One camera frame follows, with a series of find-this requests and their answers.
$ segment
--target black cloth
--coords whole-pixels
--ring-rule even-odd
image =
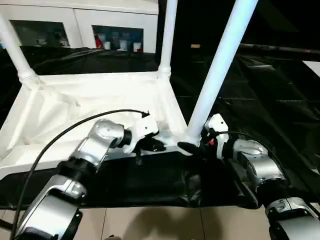
[[[156,71],[153,54],[97,49],[22,48],[39,75]],[[171,85],[188,122],[212,56],[192,56],[176,62]],[[21,84],[5,50],[0,52],[0,120],[3,123]],[[319,77],[300,60],[247,56],[238,53],[226,76],[212,114],[221,113],[230,130],[249,133],[273,148],[297,196],[316,202],[320,197],[320,89]],[[23,207],[55,174],[35,172]],[[306,188],[298,175],[310,186]],[[15,209],[25,173],[0,181],[0,208]],[[235,186],[229,169],[215,158],[186,157],[178,152],[110,160],[88,190],[83,207],[239,205],[255,208]]]

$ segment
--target black wire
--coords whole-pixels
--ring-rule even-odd
[[[254,140],[254,141],[258,142],[259,144],[261,144],[262,146],[264,146],[264,147],[267,149],[267,151],[268,151],[269,153],[271,153],[271,155],[272,155],[273,159],[276,161],[276,163],[279,164],[279,166],[280,166],[282,169],[284,169],[284,167],[283,167],[282,163],[280,162],[280,160],[279,160],[278,156],[276,155],[276,153],[275,153],[274,151],[272,151],[271,148],[268,147],[268,145],[266,145],[266,144],[264,144],[263,142],[261,142],[261,141],[260,141],[258,138],[256,138],[255,136],[252,136],[252,135],[250,135],[250,134],[243,133],[243,132],[240,132],[240,131],[218,131],[218,132],[213,133],[213,135],[216,135],[216,136],[221,135],[221,134],[235,134],[235,135],[242,135],[242,136],[251,138],[252,140]],[[319,198],[318,195],[313,191],[313,189],[309,186],[309,184],[307,184],[307,182],[303,179],[303,177],[300,176],[300,174],[299,174],[293,167],[291,167],[290,169],[295,173],[295,175],[297,175],[297,177],[298,177],[298,178],[301,180],[301,182],[305,185],[306,189],[315,196],[315,198],[317,199],[318,203],[320,203],[320,198]],[[286,180],[288,181],[289,185],[291,186],[290,180],[289,180],[288,177],[287,177]]]
[[[119,109],[119,110],[112,110],[112,111],[106,111],[106,112],[102,112],[93,116],[89,116],[81,121],[76,122],[75,124],[73,124],[72,126],[68,127],[66,130],[62,131],[61,133],[59,133],[54,139],[52,139],[43,149],[42,151],[39,153],[39,155],[37,156],[37,158],[35,159],[34,163],[32,164],[32,167],[30,169],[30,171],[28,172],[28,175],[25,179],[21,194],[20,194],[20,198],[16,207],[16,211],[15,211],[15,215],[14,215],[14,219],[13,219],[13,226],[12,226],[12,230],[11,230],[11,235],[10,235],[10,240],[14,240],[15,239],[15,235],[16,235],[16,231],[17,231],[17,226],[18,226],[18,220],[19,220],[19,215],[20,215],[20,211],[21,211],[21,207],[22,207],[22,202],[25,196],[25,192],[28,186],[28,183],[31,179],[31,176],[33,174],[33,172],[35,171],[37,164],[39,163],[41,157],[44,155],[44,153],[48,150],[48,148],[50,148],[59,138],[61,138],[63,135],[65,135],[66,133],[68,133],[69,131],[71,131],[72,129],[76,128],[77,126],[88,122],[92,119],[96,119],[99,117],[102,117],[104,115],[109,115],[109,114],[115,114],[115,113],[121,113],[121,112],[134,112],[134,113],[139,113],[142,114],[142,116],[146,116],[148,115],[148,113],[143,112],[143,111],[139,111],[139,110],[133,110],[133,109]]]

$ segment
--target floor tile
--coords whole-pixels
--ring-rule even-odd
[[[21,211],[20,213],[20,218],[23,215],[25,211]],[[14,221],[14,217],[15,217],[15,211],[11,211],[11,210],[5,210],[5,212],[2,215],[2,220],[8,222],[8,223],[12,223]],[[1,240],[9,240],[10,238],[10,231],[4,230],[0,228],[0,239]]]
[[[80,211],[83,216],[74,240],[101,240],[106,209],[91,208]]]
[[[183,207],[107,208],[102,239],[204,240],[200,210]]]
[[[2,219],[2,217],[4,216],[6,210],[0,210],[0,219]]]
[[[201,209],[205,240],[270,240],[265,209],[236,206]]]

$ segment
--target metal rod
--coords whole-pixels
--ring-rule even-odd
[[[216,50],[200,96],[193,110],[184,141],[198,145],[209,116],[258,0],[236,0]]]
[[[164,32],[161,51],[161,62],[159,66],[159,74],[171,73],[171,53],[174,41],[176,13],[177,13],[178,0],[167,0],[165,11]]]

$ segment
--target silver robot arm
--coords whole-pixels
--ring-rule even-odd
[[[208,132],[228,131],[220,114],[212,116],[205,128]],[[226,133],[216,136],[216,141],[216,157],[231,158],[245,170],[248,188],[265,207],[272,240],[320,239],[319,216],[303,199],[290,194],[283,170],[264,146],[253,140],[230,140]]]
[[[15,239],[72,240],[82,218],[78,203],[87,195],[90,180],[109,149],[118,147],[131,153],[139,140],[158,132],[150,115],[127,129],[110,120],[98,120],[23,214]]]

